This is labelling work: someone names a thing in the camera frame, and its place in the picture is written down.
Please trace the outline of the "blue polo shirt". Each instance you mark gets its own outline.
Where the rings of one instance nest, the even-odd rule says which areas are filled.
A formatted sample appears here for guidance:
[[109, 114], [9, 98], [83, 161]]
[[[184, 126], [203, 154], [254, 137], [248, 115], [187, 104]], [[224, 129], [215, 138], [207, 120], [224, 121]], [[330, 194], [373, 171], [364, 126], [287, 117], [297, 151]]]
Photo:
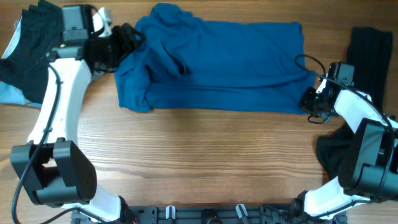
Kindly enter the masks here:
[[146, 41], [114, 74], [122, 108], [299, 114], [300, 98], [314, 84], [299, 68], [298, 22], [204, 21], [158, 3], [135, 28]]

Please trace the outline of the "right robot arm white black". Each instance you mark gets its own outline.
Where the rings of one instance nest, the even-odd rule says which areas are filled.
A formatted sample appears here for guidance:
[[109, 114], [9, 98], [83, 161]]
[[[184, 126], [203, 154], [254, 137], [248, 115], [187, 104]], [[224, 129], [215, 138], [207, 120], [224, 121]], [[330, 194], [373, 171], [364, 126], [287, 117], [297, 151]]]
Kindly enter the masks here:
[[397, 200], [397, 123], [354, 88], [353, 76], [352, 65], [333, 62], [319, 76], [321, 85], [302, 95], [299, 107], [310, 123], [340, 116], [353, 138], [337, 176], [292, 200], [285, 213], [292, 222], [327, 222], [358, 205]]

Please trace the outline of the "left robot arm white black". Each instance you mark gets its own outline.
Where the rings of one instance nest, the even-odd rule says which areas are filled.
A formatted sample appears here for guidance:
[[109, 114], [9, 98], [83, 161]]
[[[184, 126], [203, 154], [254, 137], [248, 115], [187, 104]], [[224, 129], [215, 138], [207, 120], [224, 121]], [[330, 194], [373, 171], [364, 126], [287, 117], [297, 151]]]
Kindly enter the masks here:
[[77, 127], [94, 73], [112, 72], [144, 36], [129, 24], [114, 25], [107, 9], [90, 4], [63, 7], [62, 24], [45, 54], [48, 80], [38, 120], [27, 142], [11, 150], [16, 192], [92, 223], [137, 223], [121, 196], [98, 185], [94, 165], [78, 147]]

